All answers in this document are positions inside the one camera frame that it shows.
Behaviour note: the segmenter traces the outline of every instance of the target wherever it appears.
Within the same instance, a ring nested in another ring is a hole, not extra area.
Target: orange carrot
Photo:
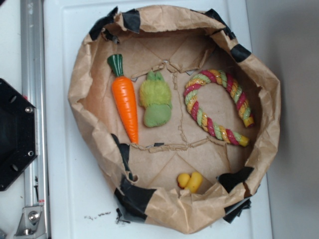
[[[135,91],[132,81],[123,74],[122,55],[110,56],[108,63],[116,76],[115,81],[112,83],[112,92],[124,128],[130,141],[139,143]]]

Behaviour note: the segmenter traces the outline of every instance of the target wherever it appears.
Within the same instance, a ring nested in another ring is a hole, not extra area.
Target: yellow-green fuzzy toy
[[[161,126],[171,117],[171,91],[160,72],[148,72],[140,87],[140,105],[145,108],[144,124]]]
[[[169,105],[171,93],[168,84],[165,81],[146,80],[140,88],[141,106],[148,107],[153,104]]]

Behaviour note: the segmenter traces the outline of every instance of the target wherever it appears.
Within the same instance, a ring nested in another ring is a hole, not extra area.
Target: bolt
[[[36,223],[40,219],[40,214],[37,213],[36,211],[32,211],[29,213],[29,220],[32,223]]]
[[[23,235],[30,235],[31,234],[31,229],[27,228],[23,230]]]
[[[32,107],[27,107],[27,108],[25,108],[25,112],[27,112],[28,114],[32,113],[33,112],[33,108]]]

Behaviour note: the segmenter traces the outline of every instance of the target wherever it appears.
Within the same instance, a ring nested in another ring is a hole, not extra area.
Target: braided rope toy
[[[249,139],[247,137],[213,122],[202,108],[199,107],[199,103],[197,101],[198,89],[210,82],[222,85],[226,89],[236,104],[238,115],[246,127],[252,127],[254,125],[254,118],[242,87],[230,74],[221,70],[201,71],[186,84],[184,97],[188,113],[190,113],[197,124],[211,136],[227,143],[246,147],[249,144]]]

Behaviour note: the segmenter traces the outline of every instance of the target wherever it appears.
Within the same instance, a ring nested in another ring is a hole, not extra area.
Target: paper bag
[[[150,70],[160,71],[172,92],[168,123],[147,128],[138,106],[139,144],[125,132],[111,85],[107,58],[122,54],[125,76],[134,79],[136,100]],[[187,112],[186,83],[204,69],[237,79],[254,114],[245,128],[225,89],[208,84],[198,100],[212,119],[250,138],[247,147],[227,144],[201,129]],[[68,99],[78,128],[114,192],[126,220],[194,233],[250,206],[278,148],[280,82],[214,10],[153,5],[96,22],[79,49]],[[181,190],[180,173],[197,171],[203,183],[195,194]]]

